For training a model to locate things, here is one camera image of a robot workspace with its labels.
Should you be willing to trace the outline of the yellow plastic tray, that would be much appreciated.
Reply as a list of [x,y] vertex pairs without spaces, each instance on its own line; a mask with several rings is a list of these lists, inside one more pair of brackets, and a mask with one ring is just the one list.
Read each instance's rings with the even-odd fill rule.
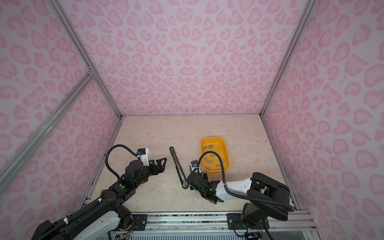
[[209,152],[203,156],[202,164],[204,170],[209,174],[216,174],[222,171],[222,167],[217,155],[222,159],[224,171],[230,167],[230,159],[226,143],[221,137],[207,137],[201,140],[202,154]]

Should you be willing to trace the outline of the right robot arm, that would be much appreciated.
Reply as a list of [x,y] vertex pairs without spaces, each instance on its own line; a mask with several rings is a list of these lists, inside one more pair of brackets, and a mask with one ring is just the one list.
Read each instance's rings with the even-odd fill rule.
[[236,199],[247,200],[243,206],[240,224],[249,229],[264,225],[267,217],[287,221],[289,212],[295,211],[295,207],[290,205],[290,189],[259,172],[243,181],[228,183],[210,182],[206,174],[192,172],[187,183],[191,190],[198,191],[212,204]]

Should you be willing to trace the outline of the black stapler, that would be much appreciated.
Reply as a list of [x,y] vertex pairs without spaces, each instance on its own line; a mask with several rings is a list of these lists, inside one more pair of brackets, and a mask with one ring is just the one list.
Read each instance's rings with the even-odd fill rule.
[[170,152],[171,152],[171,156],[174,159],[174,162],[176,165],[176,171],[177,171],[177,174],[179,176],[179,180],[181,182],[182,188],[187,189],[189,187],[189,185],[187,183],[187,179],[186,179],[185,174],[183,172],[182,166],[180,165],[180,162],[179,162],[179,159],[176,155],[174,147],[170,147]]

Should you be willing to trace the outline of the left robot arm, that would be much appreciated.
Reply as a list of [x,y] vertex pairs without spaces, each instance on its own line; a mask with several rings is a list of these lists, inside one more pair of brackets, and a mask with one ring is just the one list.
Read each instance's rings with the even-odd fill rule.
[[85,240],[93,239],[115,229],[126,230],[132,226],[131,212],[123,206],[136,189],[150,176],[164,172],[167,158],[150,160],[144,166],[140,160],[129,163],[123,174],[100,196],[78,211],[52,223],[41,223],[32,236],[33,240]]

